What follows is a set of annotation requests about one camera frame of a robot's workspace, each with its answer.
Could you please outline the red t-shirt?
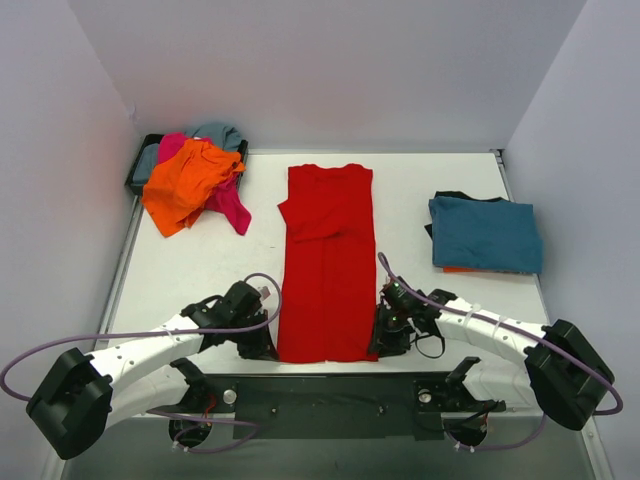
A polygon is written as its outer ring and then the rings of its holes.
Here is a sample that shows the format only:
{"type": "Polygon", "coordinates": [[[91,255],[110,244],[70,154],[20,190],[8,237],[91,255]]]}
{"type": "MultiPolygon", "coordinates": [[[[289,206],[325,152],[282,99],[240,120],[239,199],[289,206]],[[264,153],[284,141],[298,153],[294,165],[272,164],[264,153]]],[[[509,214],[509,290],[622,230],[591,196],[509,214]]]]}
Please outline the red t-shirt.
{"type": "Polygon", "coordinates": [[[376,310],[373,172],[358,164],[288,171],[283,303],[277,348],[287,363],[358,362],[376,310]]]}

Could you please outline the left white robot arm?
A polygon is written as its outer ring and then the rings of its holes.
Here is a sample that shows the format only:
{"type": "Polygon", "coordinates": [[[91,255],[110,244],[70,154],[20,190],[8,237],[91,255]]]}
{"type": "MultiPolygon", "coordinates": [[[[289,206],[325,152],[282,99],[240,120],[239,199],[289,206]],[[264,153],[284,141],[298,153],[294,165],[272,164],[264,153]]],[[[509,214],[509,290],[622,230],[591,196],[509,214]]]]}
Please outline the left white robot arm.
{"type": "Polygon", "coordinates": [[[237,281],[225,295],[192,303],[130,341],[90,353],[72,348],[55,361],[26,412],[58,457],[69,460],[123,420],[160,407],[196,411],[218,395],[192,356],[266,335],[268,294],[237,281]]]}

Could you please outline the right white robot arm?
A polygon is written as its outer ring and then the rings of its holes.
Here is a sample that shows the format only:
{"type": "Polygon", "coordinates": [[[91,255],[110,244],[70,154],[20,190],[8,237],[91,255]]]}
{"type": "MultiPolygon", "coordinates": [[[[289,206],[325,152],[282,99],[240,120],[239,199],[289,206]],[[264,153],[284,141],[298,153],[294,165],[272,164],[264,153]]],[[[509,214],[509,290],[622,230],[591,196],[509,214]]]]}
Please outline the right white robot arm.
{"type": "Polygon", "coordinates": [[[441,289],[410,293],[398,281],[381,290],[371,351],[401,355],[411,334],[458,341],[495,355],[505,366],[472,366],[446,385],[458,409],[480,400],[497,400],[516,408],[538,408],[557,424],[580,430],[601,415],[601,401],[615,381],[612,371],[573,323],[551,325],[498,315],[441,289]]]}

